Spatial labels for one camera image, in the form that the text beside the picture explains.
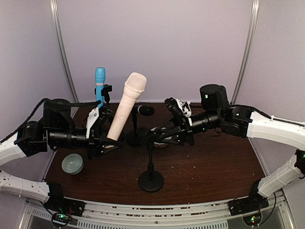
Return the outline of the black microphone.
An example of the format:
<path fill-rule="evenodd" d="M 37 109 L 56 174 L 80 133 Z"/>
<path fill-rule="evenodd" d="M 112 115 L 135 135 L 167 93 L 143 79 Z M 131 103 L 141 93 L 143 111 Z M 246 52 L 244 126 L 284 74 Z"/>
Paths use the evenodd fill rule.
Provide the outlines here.
<path fill-rule="evenodd" d="M 155 113 L 155 109 L 148 105 L 135 105 L 132 109 L 133 114 L 141 114 L 143 116 L 152 116 Z"/>

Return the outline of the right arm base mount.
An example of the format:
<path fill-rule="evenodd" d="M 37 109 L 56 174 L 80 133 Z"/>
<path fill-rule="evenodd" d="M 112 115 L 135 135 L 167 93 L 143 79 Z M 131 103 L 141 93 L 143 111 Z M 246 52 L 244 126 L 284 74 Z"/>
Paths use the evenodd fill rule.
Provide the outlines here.
<path fill-rule="evenodd" d="M 244 223 L 250 227 L 259 227 L 263 222 L 262 209 L 269 206 L 268 200 L 258 194 L 257 190 L 251 190 L 245 198 L 235 198 L 228 202 L 231 216 L 242 215 L 256 211 L 252 216 L 246 216 Z"/>

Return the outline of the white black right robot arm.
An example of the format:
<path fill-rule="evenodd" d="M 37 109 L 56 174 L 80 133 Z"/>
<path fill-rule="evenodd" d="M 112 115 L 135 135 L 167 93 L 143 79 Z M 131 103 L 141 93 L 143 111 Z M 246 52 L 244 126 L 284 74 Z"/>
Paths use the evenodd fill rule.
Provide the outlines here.
<path fill-rule="evenodd" d="M 221 133 L 258 138 L 296 148 L 294 155 L 272 174 L 253 183 L 249 199 L 267 199 L 274 192 L 305 176 L 305 124 L 268 115 L 255 107 L 229 104 L 226 88 L 208 84 L 200 89 L 203 112 L 192 114 L 189 102 L 168 98 L 164 101 L 172 113 L 172 127 L 151 130 L 156 143 L 194 145 L 194 135 L 219 128 Z"/>

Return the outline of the blue microphone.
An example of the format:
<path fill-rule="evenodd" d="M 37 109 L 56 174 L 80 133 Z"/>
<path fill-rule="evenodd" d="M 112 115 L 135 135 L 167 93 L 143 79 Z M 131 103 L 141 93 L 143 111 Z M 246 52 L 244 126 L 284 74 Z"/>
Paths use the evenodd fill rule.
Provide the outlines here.
<path fill-rule="evenodd" d="M 104 67 L 97 67 L 95 70 L 95 95 L 96 101 L 100 100 L 100 104 L 98 104 L 98 108 L 103 106 L 104 98 L 102 96 L 102 90 L 104 89 L 104 83 L 106 78 L 106 72 Z"/>

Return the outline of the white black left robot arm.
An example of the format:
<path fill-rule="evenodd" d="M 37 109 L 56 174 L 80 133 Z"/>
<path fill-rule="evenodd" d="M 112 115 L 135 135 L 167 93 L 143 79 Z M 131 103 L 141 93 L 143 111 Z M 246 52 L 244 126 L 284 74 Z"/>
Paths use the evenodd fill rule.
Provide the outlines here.
<path fill-rule="evenodd" d="M 100 103 L 43 98 L 20 126 L 0 141 L 0 163 L 49 149 L 84 148 L 91 159 L 122 148 L 120 136 L 124 124 L 118 122 L 108 106 L 99 107 Z M 71 108 L 82 106 L 93 106 L 93 109 L 87 116 L 86 126 L 77 127 Z"/>

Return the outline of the black front microphone stand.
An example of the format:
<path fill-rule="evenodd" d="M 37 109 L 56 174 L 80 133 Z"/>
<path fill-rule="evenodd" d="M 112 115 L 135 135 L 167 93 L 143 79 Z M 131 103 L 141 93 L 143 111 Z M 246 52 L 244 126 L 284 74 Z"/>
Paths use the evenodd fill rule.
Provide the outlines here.
<path fill-rule="evenodd" d="M 98 107 L 103 106 L 104 104 L 109 105 L 110 103 L 110 95 L 109 93 L 112 91 L 112 86 L 108 84 L 97 85 L 94 89 L 96 95 L 96 101 L 100 101 Z"/>

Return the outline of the beige microphone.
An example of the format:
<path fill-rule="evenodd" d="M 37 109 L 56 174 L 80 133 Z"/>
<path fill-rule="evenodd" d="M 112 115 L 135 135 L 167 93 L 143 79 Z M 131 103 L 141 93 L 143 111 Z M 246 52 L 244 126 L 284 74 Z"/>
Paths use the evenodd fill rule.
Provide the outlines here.
<path fill-rule="evenodd" d="M 146 83 L 146 77 L 137 72 L 131 73 L 125 81 L 122 98 L 107 134 L 108 139 L 119 139 L 134 104 L 145 90 Z"/>

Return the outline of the black microphone stand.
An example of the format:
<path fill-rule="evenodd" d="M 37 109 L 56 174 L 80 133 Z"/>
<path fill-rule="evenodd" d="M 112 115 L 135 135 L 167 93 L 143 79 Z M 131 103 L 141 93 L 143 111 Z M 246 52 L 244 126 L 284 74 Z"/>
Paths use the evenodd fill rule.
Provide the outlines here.
<path fill-rule="evenodd" d="M 110 103 L 110 95 L 109 93 L 112 91 L 112 86 L 108 84 L 97 85 L 94 89 L 96 95 L 96 101 L 100 101 L 98 107 L 103 106 L 104 104 L 109 105 Z"/>
<path fill-rule="evenodd" d="M 154 143 L 157 142 L 157 138 L 162 135 L 162 128 L 156 127 L 153 131 L 149 131 L 147 136 L 142 139 L 142 143 L 146 144 L 148 151 L 148 165 L 147 170 L 142 172 L 138 178 L 139 187 L 149 193 L 159 191 L 164 185 L 164 178 L 162 174 L 154 169 L 153 163 L 153 151 Z"/>
<path fill-rule="evenodd" d="M 140 146 L 142 136 L 138 135 L 138 125 L 137 125 L 137 113 L 132 112 L 132 123 L 133 123 L 133 130 L 129 131 L 126 135 L 126 142 L 131 146 Z"/>

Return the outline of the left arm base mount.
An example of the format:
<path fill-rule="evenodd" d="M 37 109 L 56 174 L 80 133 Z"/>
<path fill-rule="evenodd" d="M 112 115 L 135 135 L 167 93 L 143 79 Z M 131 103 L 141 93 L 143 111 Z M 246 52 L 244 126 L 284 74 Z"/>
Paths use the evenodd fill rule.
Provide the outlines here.
<path fill-rule="evenodd" d="M 85 207 L 83 201 L 65 198 L 61 185 L 58 183 L 46 182 L 46 185 L 49 188 L 49 199 L 41 204 L 51 215 L 53 226 L 62 229 L 73 220 L 73 216 L 82 216 Z"/>

